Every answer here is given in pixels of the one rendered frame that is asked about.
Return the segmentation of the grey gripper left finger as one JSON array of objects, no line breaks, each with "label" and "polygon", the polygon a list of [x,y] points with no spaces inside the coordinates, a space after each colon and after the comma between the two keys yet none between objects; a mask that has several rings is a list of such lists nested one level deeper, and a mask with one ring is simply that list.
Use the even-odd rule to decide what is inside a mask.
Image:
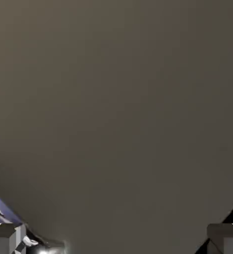
[{"label": "grey gripper left finger", "polygon": [[0,254],[26,254],[24,225],[0,223]]}]

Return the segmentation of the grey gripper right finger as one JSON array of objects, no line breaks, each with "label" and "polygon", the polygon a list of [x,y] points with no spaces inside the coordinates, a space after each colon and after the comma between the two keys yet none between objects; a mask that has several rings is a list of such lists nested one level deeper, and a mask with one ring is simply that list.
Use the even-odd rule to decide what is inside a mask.
[{"label": "grey gripper right finger", "polygon": [[209,224],[207,254],[233,254],[233,223]]}]

